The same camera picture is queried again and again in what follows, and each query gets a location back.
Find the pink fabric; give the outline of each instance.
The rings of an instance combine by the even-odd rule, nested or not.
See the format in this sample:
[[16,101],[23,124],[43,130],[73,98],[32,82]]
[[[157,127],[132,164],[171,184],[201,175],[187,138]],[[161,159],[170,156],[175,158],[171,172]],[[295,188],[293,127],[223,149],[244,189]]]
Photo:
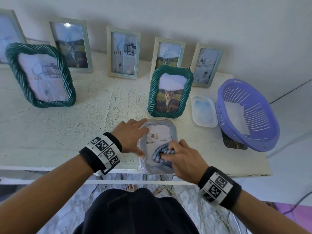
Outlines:
[[[280,213],[285,213],[294,207],[292,204],[275,203],[277,210]],[[295,221],[297,224],[312,232],[312,207],[298,205],[294,211],[285,215],[289,219]]]

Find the person's left hand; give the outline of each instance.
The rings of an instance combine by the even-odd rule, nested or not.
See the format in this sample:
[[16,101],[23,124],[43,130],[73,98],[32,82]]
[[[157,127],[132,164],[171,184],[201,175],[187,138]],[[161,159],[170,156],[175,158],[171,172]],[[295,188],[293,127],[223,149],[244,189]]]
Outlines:
[[145,156],[143,151],[137,147],[137,142],[144,134],[149,132],[146,127],[140,128],[146,121],[146,118],[140,121],[130,119],[127,123],[122,121],[111,132],[121,143],[123,153],[135,153],[141,158]]

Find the wristband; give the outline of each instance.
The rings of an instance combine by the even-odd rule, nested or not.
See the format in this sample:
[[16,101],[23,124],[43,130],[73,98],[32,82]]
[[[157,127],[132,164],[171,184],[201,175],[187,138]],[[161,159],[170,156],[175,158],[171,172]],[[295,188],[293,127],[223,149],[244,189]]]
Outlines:
[[199,195],[211,205],[221,205],[229,210],[234,206],[241,192],[239,184],[213,166],[208,167],[198,186]]
[[122,146],[118,139],[106,132],[88,142],[79,153],[95,175],[99,175],[98,171],[106,175],[120,162],[121,152]]

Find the person's left arm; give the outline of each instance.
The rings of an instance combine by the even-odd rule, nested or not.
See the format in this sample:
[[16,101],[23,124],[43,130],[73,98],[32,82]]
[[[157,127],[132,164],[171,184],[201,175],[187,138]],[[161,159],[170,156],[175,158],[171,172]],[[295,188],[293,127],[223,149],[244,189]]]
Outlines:
[[[131,119],[111,132],[123,153],[144,156],[137,141],[149,130],[146,122]],[[92,175],[93,169],[79,154],[21,189],[0,205],[1,233],[37,233]]]

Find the hand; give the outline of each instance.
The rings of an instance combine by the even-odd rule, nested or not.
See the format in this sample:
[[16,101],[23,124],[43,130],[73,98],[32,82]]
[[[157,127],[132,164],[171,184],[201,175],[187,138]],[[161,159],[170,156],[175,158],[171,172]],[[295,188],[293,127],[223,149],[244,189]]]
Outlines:
[[146,118],[140,121],[130,119],[127,123],[122,121],[111,132],[121,143],[123,153],[135,153],[141,158],[145,156],[143,151],[137,147],[137,142],[144,134],[149,132],[146,127],[140,128],[146,121]]
[[175,154],[162,154],[161,157],[166,161],[172,162],[177,177],[184,181],[198,184],[201,177],[208,169],[208,164],[196,149],[188,146],[184,139],[179,143],[171,141],[169,149],[174,149]]

